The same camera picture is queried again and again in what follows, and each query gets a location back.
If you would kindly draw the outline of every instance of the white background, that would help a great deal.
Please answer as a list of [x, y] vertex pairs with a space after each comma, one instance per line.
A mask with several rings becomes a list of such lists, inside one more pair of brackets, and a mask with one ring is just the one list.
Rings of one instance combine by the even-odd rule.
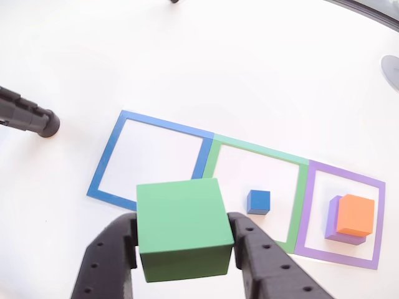
[[99, 189], [136, 201], [136, 185], [191, 179], [202, 140], [126, 120]]
[[[62, 120], [50, 140], [1, 141], [9, 297], [68, 298], [87, 244], [126, 212], [85, 195], [122, 108], [385, 181], [377, 271], [294, 258], [339, 299], [396, 297], [399, 96], [379, 63], [399, 33], [323, 0], [2, 0], [0, 36], [0, 84]], [[153, 285], [133, 272], [137, 298], [243, 297], [234, 270]]]
[[297, 164], [222, 145], [213, 177], [219, 181], [228, 212], [246, 214], [250, 190], [270, 191], [270, 211], [248, 217], [274, 240], [287, 242], [298, 172]]
[[[325, 227], [331, 199], [335, 196], [353, 194], [374, 200], [373, 233], [366, 237], [366, 242], [351, 245], [325, 239]], [[372, 260], [375, 244], [375, 230], [378, 214], [378, 188], [350, 179], [341, 178], [323, 171], [316, 171], [312, 209], [310, 210], [309, 228], [305, 246], [313, 249], [349, 255], [360, 259]]]

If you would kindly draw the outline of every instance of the purple square outline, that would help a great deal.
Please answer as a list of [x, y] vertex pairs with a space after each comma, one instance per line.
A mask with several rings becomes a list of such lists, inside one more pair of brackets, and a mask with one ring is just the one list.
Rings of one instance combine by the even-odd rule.
[[[364, 183], [373, 187], [379, 188], [378, 192], [378, 214], [377, 227], [375, 229], [375, 243], [373, 251], [373, 259], [366, 260], [358, 257], [349, 257], [347, 255], [335, 254], [318, 249], [305, 247], [307, 229], [309, 226], [310, 210], [312, 209], [312, 200], [314, 192], [314, 182], [316, 171], [323, 171], [341, 178], [351, 179], [356, 182]], [[331, 165], [323, 164], [313, 160], [309, 160], [309, 170], [307, 173], [307, 184], [305, 191], [304, 207], [302, 210], [302, 219], [300, 220], [299, 233], [295, 254], [312, 259], [326, 260], [333, 263], [342, 263], [355, 267], [369, 268], [376, 270], [378, 268], [378, 261], [380, 259], [382, 227], [384, 222], [384, 208], [385, 208], [385, 183], [377, 179], [372, 179], [361, 174], [353, 173], [344, 169], [340, 169]]]

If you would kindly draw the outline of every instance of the orange cube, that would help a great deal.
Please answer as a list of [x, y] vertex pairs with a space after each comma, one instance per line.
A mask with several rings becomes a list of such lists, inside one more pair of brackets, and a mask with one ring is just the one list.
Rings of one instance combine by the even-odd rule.
[[339, 201], [337, 232], [366, 237], [373, 233], [374, 200], [345, 195]]

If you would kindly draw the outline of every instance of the wooden block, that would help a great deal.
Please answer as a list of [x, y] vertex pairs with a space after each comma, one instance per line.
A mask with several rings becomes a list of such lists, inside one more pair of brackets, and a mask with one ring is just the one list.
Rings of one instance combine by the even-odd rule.
[[366, 237], [358, 237], [356, 235], [347, 235], [337, 232], [339, 200], [341, 199], [341, 197], [342, 196], [335, 196], [330, 201], [327, 227], [325, 228], [325, 238], [352, 245], [360, 245], [366, 242]]
[[247, 214], [266, 215], [270, 211], [270, 191], [250, 190], [247, 196]]
[[373, 233], [374, 200], [351, 194], [339, 201], [337, 232], [366, 237]]
[[224, 275], [234, 244], [217, 179], [137, 186], [147, 282]]

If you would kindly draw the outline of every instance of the stacked cubes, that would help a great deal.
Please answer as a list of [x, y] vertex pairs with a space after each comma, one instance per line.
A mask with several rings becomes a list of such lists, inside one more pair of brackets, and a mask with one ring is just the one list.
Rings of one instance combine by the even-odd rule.
[[373, 233], [374, 201], [351, 194], [330, 201], [325, 238], [359, 245]]

